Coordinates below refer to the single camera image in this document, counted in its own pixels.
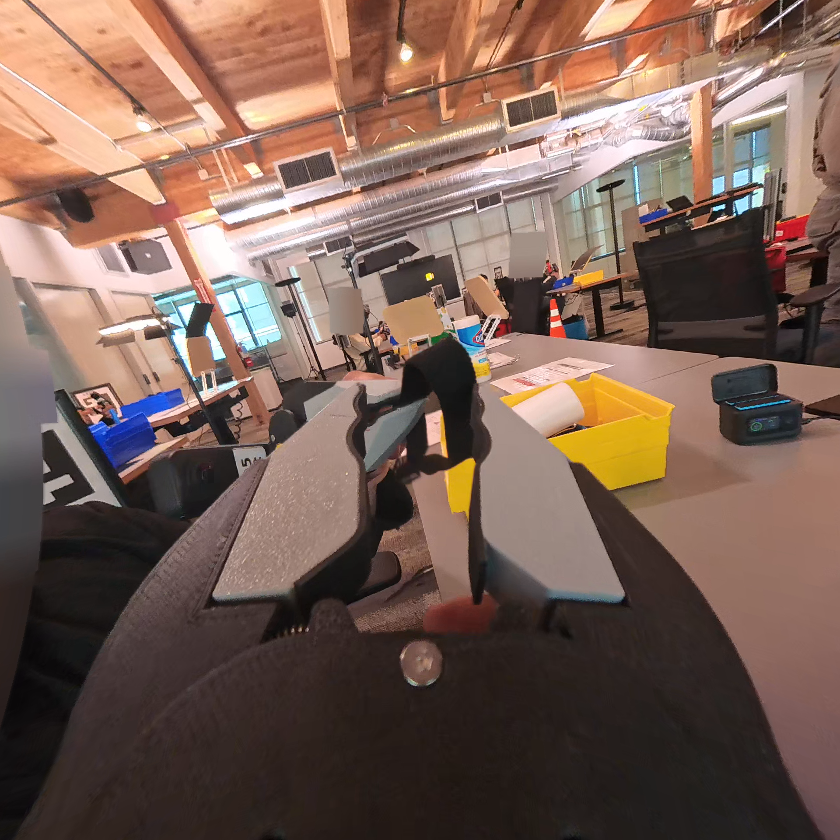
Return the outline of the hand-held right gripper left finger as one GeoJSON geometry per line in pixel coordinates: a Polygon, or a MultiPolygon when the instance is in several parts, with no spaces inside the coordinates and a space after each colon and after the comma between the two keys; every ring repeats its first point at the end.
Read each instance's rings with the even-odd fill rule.
{"type": "Polygon", "coordinates": [[[366,394],[339,393],[268,458],[214,602],[352,602],[368,576],[366,394]]]}

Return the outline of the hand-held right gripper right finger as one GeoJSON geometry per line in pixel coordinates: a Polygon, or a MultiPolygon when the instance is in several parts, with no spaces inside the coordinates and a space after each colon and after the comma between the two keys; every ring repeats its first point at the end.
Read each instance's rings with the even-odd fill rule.
{"type": "Polygon", "coordinates": [[[624,606],[626,593],[571,462],[486,387],[471,397],[469,596],[548,621],[564,603],[624,606]]]}

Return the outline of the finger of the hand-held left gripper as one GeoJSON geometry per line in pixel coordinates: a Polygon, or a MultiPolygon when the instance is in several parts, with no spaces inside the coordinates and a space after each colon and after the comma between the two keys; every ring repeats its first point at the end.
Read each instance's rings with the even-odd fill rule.
{"type": "Polygon", "coordinates": [[[308,397],[303,402],[303,414],[307,421],[312,420],[327,405],[341,396],[343,392],[359,386],[365,391],[368,407],[391,403],[399,397],[402,391],[402,381],[389,377],[368,380],[341,380],[329,383],[329,387],[319,394],[308,397]]]}
{"type": "Polygon", "coordinates": [[[390,407],[364,430],[364,471],[373,473],[394,457],[417,423],[424,418],[425,401],[390,407]]]}

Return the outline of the black curved band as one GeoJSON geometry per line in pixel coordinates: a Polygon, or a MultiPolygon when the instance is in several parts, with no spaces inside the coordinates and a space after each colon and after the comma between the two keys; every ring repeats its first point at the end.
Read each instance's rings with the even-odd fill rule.
{"type": "Polygon", "coordinates": [[[441,445],[446,454],[428,452],[425,421],[417,421],[407,433],[406,454],[395,468],[396,477],[404,483],[452,469],[468,459],[480,464],[490,453],[491,438],[483,423],[484,404],[474,366],[455,339],[443,339],[406,362],[394,408],[424,406],[430,395],[436,396],[442,412],[441,445]]]}

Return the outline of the yellow plastic bin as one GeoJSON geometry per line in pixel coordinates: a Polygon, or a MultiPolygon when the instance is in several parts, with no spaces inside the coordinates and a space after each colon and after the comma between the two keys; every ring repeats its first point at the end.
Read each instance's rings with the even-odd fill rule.
{"type": "Polygon", "coordinates": [[[609,490],[665,477],[673,404],[600,372],[567,381],[583,407],[577,430],[549,438],[609,490]]]}

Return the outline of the person's left forearm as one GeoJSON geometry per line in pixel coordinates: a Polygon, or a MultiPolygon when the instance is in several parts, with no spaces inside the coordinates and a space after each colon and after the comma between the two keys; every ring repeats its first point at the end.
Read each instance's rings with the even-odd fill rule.
{"type": "Polygon", "coordinates": [[[413,519],[414,500],[408,487],[388,463],[367,476],[373,526],[380,532],[397,530],[413,519]]]}

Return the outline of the black light stand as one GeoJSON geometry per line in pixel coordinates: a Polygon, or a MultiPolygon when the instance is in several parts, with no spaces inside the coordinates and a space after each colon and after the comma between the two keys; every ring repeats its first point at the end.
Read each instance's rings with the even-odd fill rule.
{"type": "Polygon", "coordinates": [[[313,375],[318,375],[322,382],[326,382],[327,375],[322,367],[318,352],[316,351],[316,345],[308,326],[308,318],[306,313],[303,311],[301,300],[297,292],[298,280],[299,279],[296,277],[276,280],[274,285],[276,288],[284,290],[288,296],[288,302],[282,305],[282,309],[288,318],[296,319],[297,324],[299,325],[307,347],[306,354],[308,362],[310,363],[310,372],[313,375]]]}

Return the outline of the blue crate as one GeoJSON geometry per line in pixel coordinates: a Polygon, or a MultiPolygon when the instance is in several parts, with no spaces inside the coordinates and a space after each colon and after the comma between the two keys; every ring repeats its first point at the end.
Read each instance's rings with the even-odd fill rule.
{"type": "Polygon", "coordinates": [[[89,425],[90,434],[116,470],[156,446],[152,415],[184,402],[181,391],[174,389],[119,406],[105,387],[90,391],[81,400],[87,417],[97,418],[96,423],[89,425]]]}

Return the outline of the large tan board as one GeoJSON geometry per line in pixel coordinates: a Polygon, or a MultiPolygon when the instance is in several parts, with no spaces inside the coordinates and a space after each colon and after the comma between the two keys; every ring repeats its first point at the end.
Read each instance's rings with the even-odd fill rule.
{"type": "Polygon", "coordinates": [[[432,298],[416,297],[385,307],[382,320],[397,344],[425,335],[434,338],[445,331],[432,298]]]}

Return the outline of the white plastic bottle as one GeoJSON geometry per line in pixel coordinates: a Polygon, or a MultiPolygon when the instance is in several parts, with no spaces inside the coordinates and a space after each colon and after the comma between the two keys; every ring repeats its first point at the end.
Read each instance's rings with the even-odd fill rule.
{"type": "Polygon", "coordinates": [[[562,382],[528,395],[511,409],[544,438],[554,438],[582,424],[585,408],[575,390],[562,382]]]}

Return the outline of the black white marker board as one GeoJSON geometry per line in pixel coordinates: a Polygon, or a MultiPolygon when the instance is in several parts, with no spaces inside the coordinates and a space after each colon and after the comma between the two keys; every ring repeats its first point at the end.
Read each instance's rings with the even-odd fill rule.
{"type": "Polygon", "coordinates": [[[55,420],[40,427],[43,510],[90,501],[127,507],[123,481],[83,422],[70,395],[58,389],[55,402],[55,420]]]}

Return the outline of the wipes canister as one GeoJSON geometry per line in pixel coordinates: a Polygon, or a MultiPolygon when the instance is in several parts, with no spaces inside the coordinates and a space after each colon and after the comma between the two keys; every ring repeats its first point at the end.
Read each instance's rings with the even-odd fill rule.
{"type": "Polygon", "coordinates": [[[472,363],[476,382],[478,384],[490,382],[490,360],[485,340],[482,337],[480,316],[472,314],[454,320],[453,327],[458,342],[467,352],[472,363]]]}

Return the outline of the printed paper sheet red marks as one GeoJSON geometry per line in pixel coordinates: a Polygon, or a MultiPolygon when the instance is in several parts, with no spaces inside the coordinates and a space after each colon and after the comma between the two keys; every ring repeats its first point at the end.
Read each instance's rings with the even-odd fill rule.
{"type": "Polygon", "coordinates": [[[502,392],[512,395],[562,382],[579,381],[582,377],[612,367],[613,364],[567,357],[494,379],[492,384],[502,392]]]}

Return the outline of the black studio softbox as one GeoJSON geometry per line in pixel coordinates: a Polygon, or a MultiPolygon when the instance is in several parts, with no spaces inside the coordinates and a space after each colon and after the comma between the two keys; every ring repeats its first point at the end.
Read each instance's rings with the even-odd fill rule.
{"type": "Polygon", "coordinates": [[[355,273],[358,277],[376,274],[398,265],[404,259],[414,257],[418,251],[419,247],[406,238],[390,244],[381,244],[378,248],[367,249],[356,256],[355,273]]]}

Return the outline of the person's torso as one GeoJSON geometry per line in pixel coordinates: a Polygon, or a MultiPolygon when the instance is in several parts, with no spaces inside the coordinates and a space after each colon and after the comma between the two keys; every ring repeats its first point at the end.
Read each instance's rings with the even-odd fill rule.
{"type": "Polygon", "coordinates": [[[23,812],[64,737],[105,639],[145,577],[190,528],[100,501],[45,512],[22,653],[2,725],[2,809],[23,812]]]}

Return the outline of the tilted tan board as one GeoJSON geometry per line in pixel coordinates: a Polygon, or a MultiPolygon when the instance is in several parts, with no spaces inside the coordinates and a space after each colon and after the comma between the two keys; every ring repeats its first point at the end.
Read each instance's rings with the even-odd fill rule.
{"type": "Polygon", "coordinates": [[[487,278],[483,276],[468,278],[465,280],[465,292],[470,295],[485,318],[500,321],[509,319],[508,309],[496,292],[490,288],[487,278]]]}

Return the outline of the black ceiling speaker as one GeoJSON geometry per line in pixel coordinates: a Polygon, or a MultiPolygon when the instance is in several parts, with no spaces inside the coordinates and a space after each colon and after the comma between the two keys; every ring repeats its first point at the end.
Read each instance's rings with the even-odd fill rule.
{"type": "Polygon", "coordinates": [[[151,276],[172,269],[172,263],[165,248],[156,239],[123,240],[118,243],[119,251],[134,274],[151,276]]]}

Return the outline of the black charger case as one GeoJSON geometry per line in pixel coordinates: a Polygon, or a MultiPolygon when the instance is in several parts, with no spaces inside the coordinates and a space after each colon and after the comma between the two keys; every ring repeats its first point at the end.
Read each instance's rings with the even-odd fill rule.
{"type": "Polygon", "coordinates": [[[746,446],[799,437],[803,404],[779,391],[775,364],[764,363],[714,374],[711,397],[718,429],[732,444],[746,446]]]}

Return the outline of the black office chair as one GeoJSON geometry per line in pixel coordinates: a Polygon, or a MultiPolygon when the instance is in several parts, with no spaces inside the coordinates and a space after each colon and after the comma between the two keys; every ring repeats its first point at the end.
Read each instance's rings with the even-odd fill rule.
{"type": "Polygon", "coordinates": [[[752,209],[633,246],[647,347],[718,358],[779,359],[779,302],[752,209]]]}

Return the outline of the wooden standing desk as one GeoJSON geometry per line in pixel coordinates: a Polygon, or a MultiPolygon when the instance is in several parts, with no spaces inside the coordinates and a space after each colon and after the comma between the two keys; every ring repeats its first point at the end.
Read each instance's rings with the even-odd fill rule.
{"type": "Polygon", "coordinates": [[[737,201],[752,195],[762,187],[762,184],[756,182],[735,187],[698,203],[672,209],[670,212],[655,212],[641,216],[639,218],[639,224],[646,233],[652,233],[654,231],[664,232],[668,226],[681,224],[698,217],[709,216],[717,211],[722,211],[724,215],[733,215],[736,210],[735,205],[737,201]]]}

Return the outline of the red crate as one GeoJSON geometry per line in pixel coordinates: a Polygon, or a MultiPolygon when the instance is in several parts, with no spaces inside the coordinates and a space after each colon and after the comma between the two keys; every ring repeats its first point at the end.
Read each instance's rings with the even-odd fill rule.
{"type": "Polygon", "coordinates": [[[809,249],[805,231],[810,214],[787,217],[775,226],[771,241],[765,246],[764,254],[770,272],[773,292],[786,292],[786,267],[794,253],[809,249]]]}

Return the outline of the black wall monitor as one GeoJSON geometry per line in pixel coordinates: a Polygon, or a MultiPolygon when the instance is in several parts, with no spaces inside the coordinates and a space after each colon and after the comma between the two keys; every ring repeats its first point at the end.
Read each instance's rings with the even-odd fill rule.
{"type": "Polygon", "coordinates": [[[446,301],[462,298],[452,255],[413,259],[394,270],[381,273],[386,303],[397,303],[426,296],[434,286],[442,286],[446,301]]]}

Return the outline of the silver ventilation duct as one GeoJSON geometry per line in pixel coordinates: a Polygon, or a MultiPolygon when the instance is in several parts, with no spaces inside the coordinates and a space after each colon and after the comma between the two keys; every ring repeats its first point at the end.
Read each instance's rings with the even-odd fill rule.
{"type": "Polygon", "coordinates": [[[210,195],[232,249],[258,262],[319,247],[470,202],[523,182],[567,172],[574,152],[544,151],[563,130],[594,125],[663,96],[682,99],[676,66],[608,86],[561,92],[550,86],[495,101],[463,122],[336,157],[330,150],[276,163],[272,178],[210,195]]]}

